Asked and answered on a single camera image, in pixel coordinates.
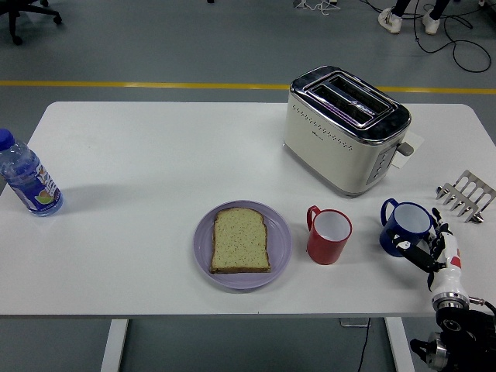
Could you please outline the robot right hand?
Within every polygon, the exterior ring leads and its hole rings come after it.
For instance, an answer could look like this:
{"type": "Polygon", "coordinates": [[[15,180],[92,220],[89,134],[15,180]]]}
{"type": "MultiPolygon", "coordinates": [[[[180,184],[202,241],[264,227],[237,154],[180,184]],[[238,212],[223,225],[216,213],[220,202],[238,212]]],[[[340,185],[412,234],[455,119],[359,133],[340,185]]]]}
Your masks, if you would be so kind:
{"type": "Polygon", "coordinates": [[[469,295],[461,284],[462,270],[458,243],[439,210],[433,208],[432,216],[435,220],[434,230],[426,238],[429,252],[409,242],[406,236],[391,228],[386,229],[388,240],[404,258],[429,275],[428,288],[432,293],[432,306],[435,310],[467,309],[469,295]]]}

